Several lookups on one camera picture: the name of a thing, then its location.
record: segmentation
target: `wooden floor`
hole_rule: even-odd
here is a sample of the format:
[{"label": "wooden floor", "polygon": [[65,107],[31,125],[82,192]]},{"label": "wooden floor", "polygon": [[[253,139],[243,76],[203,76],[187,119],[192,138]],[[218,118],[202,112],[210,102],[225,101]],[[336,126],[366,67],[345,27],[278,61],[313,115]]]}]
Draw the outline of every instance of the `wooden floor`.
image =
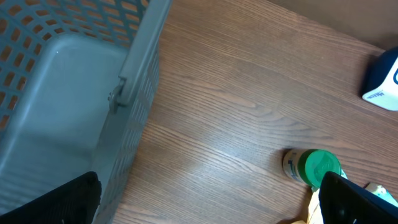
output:
[{"label": "wooden floor", "polygon": [[335,153],[398,197],[398,113],[358,96],[372,45],[263,0],[174,0],[160,84],[115,223],[290,223],[284,149]]}]

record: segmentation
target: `plastic laundry basket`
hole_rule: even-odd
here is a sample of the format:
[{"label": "plastic laundry basket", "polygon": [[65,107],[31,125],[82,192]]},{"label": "plastic laundry basket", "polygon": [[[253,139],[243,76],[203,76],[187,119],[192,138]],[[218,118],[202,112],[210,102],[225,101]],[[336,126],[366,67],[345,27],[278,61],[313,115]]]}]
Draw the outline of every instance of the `plastic laundry basket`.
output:
[{"label": "plastic laundry basket", "polygon": [[171,0],[0,0],[0,215],[89,170],[111,222]]}]

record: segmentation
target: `white label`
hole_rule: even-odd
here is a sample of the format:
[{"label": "white label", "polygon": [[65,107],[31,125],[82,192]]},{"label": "white label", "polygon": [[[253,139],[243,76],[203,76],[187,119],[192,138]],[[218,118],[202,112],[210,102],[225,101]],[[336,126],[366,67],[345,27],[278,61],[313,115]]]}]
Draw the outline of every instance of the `white label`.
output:
[{"label": "white label", "polygon": [[303,149],[292,149],[285,155],[282,163],[284,172],[288,177],[303,183],[305,182],[299,174],[299,159],[306,151]]}]

